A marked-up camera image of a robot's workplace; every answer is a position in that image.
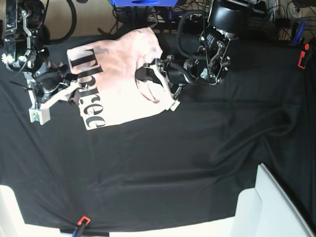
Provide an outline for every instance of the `white object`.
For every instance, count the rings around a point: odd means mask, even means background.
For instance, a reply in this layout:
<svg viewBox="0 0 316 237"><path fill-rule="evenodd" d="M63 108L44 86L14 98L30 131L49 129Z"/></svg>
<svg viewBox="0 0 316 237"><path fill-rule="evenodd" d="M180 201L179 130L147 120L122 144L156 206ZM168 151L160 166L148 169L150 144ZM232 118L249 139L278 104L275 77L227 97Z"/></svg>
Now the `white object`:
<svg viewBox="0 0 316 237"><path fill-rule="evenodd" d="M238 197L232 237L314 237L298 209L264 164L254 189Z"/></svg>
<svg viewBox="0 0 316 237"><path fill-rule="evenodd" d="M60 237L58 229L25 225L11 188L0 185L0 237ZM238 197L235 217L165 230L111 233L111 237L314 237L298 209L265 167L256 185Z"/></svg>

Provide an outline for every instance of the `blue object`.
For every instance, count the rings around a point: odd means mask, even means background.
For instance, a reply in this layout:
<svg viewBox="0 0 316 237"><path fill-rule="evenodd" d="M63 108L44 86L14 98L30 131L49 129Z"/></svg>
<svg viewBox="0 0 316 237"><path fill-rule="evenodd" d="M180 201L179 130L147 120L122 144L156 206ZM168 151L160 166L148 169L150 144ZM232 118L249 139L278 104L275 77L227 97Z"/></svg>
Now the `blue object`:
<svg viewBox="0 0 316 237"><path fill-rule="evenodd" d="M178 2L183 5L185 0L110 0L116 6L175 6Z"/></svg>
<svg viewBox="0 0 316 237"><path fill-rule="evenodd" d="M78 229L74 230L72 237L76 237L77 231L78 231Z"/></svg>
<svg viewBox="0 0 316 237"><path fill-rule="evenodd" d="M302 39L302 36L303 36L303 33L304 33L304 30L305 30L305 27L306 27L306 23L305 22L302 22L300 24L300 26L298 27L297 29L297 32L295 34L295 37L293 40L291 40L291 43L294 44L294 45L298 45L298 43L301 41Z"/></svg>

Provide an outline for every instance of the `blue clamp handle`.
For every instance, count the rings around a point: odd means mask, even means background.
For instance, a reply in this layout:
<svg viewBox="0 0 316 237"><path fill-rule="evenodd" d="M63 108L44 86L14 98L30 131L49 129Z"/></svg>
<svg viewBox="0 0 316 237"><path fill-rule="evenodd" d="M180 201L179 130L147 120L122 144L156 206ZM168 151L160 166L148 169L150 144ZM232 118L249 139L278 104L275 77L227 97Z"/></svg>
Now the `blue clamp handle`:
<svg viewBox="0 0 316 237"><path fill-rule="evenodd" d="M294 39L290 41L293 45L298 45L298 43L300 42L300 40L301 40L301 38L303 36L305 27L306 27L306 23L302 22L300 24L300 26L298 27L298 29L297 29L297 32L295 34Z"/></svg>

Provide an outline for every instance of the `black cloth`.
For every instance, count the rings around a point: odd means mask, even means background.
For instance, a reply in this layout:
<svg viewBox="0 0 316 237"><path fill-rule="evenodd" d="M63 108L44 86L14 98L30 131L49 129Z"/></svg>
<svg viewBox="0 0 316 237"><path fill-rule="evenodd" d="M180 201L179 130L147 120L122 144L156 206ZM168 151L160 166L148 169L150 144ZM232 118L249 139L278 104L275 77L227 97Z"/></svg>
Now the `black cloth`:
<svg viewBox="0 0 316 237"><path fill-rule="evenodd" d="M66 49L98 39L52 46L51 57L67 62ZM175 48L175 39L159 40ZM315 226L316 60L302 70L298 49L238 40L228 55L225 82L188 86L175 112L92 131L68 104L31 124L28 94L1 64L0 178L25 222L70 231L86 215L95 234L231 217L265 163Z"/></svg>

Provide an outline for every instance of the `metal bracket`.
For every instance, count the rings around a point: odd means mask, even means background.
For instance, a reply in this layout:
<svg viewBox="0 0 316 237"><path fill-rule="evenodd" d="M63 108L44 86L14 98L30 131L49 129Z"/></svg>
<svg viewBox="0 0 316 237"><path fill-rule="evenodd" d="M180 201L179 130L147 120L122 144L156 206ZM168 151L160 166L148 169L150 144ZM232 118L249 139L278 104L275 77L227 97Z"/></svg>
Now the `metal bracket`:
<svg viewBox="0 0 316 237"><path fill-rule="evenodd" d="M23 10L22 11L22 17L23 17L23 30L28 35L26 38L26 45L27 49L31 49L31 38L32 38L32 32L28 28L28 17L30 16L30 11Z"/></svg>
<svg viewBox="0 0 316 237"><path fill-rule="evenodd" d="M225 73L226 73L228 71L228 66L231 64L230 57L225 57L228 46L230 45L230 42L231 42L230 38L227 38L227 40L228 40L227 45L224 45L224 43L221 41L218 43L217 53L210 60L209 68L212 68L213 62L220 59L220 62L219 62L220 69L218 70L217 75L215 75L215 82L211 83L210 85L216 85L219 82L221 82L222 78L220 78L220 75L222 74L223 71L225 71Z"/></svg>
<svg viewBox="0 0 316 237"><path fill-rule="evenodd" d="M151 65L146 64L144 65L144 68L152 69L155 73L155 76L160 80L163 90L167 94L167 96L162 101L165 104L165 109L175 111L176 108L179 106L180 101L177 99L174 99L174 94L171 93L170 88L168 86L169 80L167 79L167 76L164 77L161 74L158 68L158 65L156 64L151 64Z"/></svg>
<svg viewBox="0 0 316 237"><path fill-rule="evenodd" d="M28 81L29 88L34 88L33 84ZM70 86L60 90L55 95L53 95L49 100L45 103L38 103L36 93L34 90L29 90L29 96L31 99L32 107L29 109L30 121L31 122L39 122L41 125L45 124L50 120L50 111L49 108L52 107L57 101L69 101L72 93L81 88L81 85L77 81L72 81Z"/></svg>

